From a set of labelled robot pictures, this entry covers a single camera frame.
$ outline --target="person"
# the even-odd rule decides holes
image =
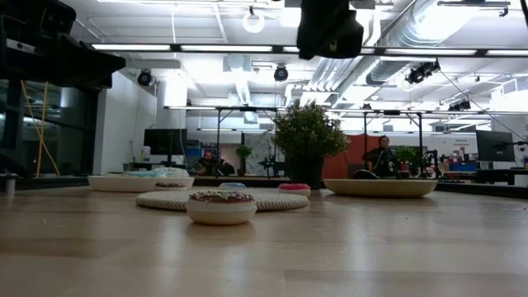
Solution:
[[[363,156],[363,159],[372,162],[372,172],[378,177],[392,176],[389,163],[394,160],[392,150],[389,148],[390,139],[386,135],[379,137],[378,148],[374,148]]]
[[[211,151],[204,151],[204,157],[198,160],[196,164],[197,175],[213,175],[213,171],[216,167],[216,160],[213,158]]]

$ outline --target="small plant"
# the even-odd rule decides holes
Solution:
[[[279,149],[288,157],[331,157],[348,149],[347,137],[340,131],[340,120],[332,120],[322,106],[296,101],[285,115],[275,119]]]
[[[396,158],[400,162],[413,162],[416,160],[416,150],[408,147],[398,148]]]
[[[249,156],[251,156],[253,152],[253,148],[248,147],[247,145],[241,145],[239,148],[237,148],[237,156],[241,159],[246,159]]]

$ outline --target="monitor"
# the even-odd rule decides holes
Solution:
[[[477,130],[478,160],[515,162],[512,143],[512,133]]]
[[[186,129],[145,129],[143,145],[150,147],[152,155],[183,155],[186,141]]]

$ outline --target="woven round mat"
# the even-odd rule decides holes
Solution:
[[[189,195],[198,191],[155,191],[139,195],[135,199],[138,206],[160,210],[186,211],[185,203]],[[246,191],[253,195],[257,203],[257,211],[294,210],[305,207],[308,198],[300,195],[279,193],[276,190]]]

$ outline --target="glass wall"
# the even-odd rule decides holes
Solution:
[[[2,120],[11,123],[10,131],[16,136],[2,141],[2,153],[35,175],[42,130],[47,148],[47,152],[42,149],[42,177],[54,177],[57,171],[61,176],[91,174],[97,92],[49,84],[45,100],[45,83],[25,82],[24,86],[27,98],[20,83],[0,83],[0,101],[7,102]]]

